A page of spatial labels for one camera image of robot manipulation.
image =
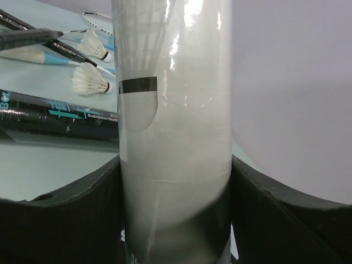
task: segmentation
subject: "feather shuttlecock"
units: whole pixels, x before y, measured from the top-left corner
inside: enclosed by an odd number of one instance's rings
[[[104,62],[111,62],[112,55],[104,48],[97,34],[93,30],[87,30],[81,43],[78,44],[78,50],[88,56],[94,56]]]
[[[72,89],[79,95],[104,94],[111,91],[110,83],[90,63],[81,63],[73,72]]]

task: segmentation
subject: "plastic tube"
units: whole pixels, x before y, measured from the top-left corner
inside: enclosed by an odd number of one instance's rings
[[[127,263],[230,263],[231,5],[113,1]]]
[[[0,90],[0,140],[118,151],[117,114]]]

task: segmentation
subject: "black foam holder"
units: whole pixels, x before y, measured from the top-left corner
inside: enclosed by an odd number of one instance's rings
[[[236,157],[230,188],[232,263],[352,263],[352,206],[303,194]],[[122,224],[116,157],[32,201],[0,200],[0,264],[123,264]]]

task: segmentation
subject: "black cylinder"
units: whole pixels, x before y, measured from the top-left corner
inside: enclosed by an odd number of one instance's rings
[[[118,151],[117,114],[0,90],[0,140]]]

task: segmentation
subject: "racket grip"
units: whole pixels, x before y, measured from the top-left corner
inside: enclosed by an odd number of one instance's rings
[[[30,29],[0,32],[0,51],[43,44],[63,36],[60,31]]]

